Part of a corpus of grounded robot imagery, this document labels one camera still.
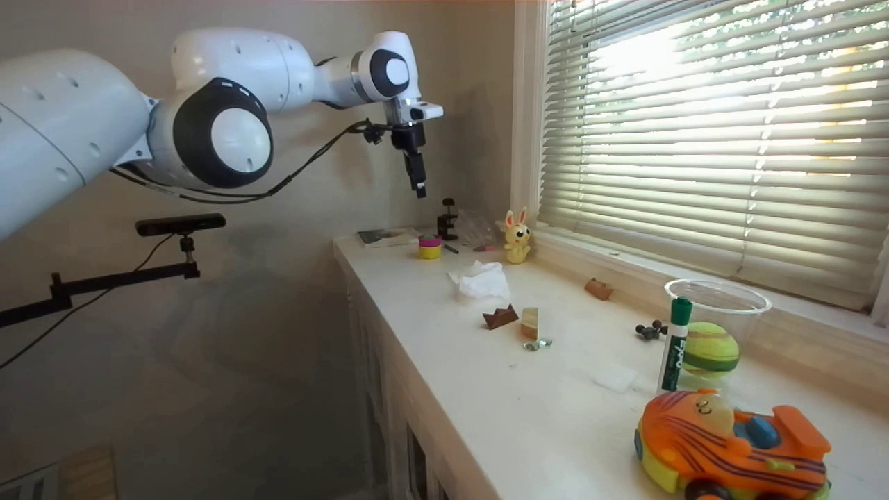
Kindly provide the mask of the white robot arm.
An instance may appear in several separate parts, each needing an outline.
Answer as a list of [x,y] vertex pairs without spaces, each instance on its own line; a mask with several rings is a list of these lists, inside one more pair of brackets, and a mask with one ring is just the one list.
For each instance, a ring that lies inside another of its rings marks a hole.
[[336,112],[377,104],[411,187],[424,187],[424,126],[445,110],[423,98],[403,32],[316,61],[284,35],[198,28],[174,40],[173,78],[174,94],[160,100],[85,51],[3,61],[0,237],[13,237],[113,168],[173,187],[242,189],[271,168],[268,117],[313,104]]

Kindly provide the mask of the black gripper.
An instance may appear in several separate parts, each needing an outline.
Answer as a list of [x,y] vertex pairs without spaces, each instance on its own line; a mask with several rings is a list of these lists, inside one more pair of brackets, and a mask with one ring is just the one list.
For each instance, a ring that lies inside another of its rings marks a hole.
[[441,117],[445,117],[445,110],[427,100],[396,98],[385,107],[385,126],[392,130],[392,144],[403,151],[409,183],[417,201],[427,194],[424,158],[417,151],[424,144],[424,126]]

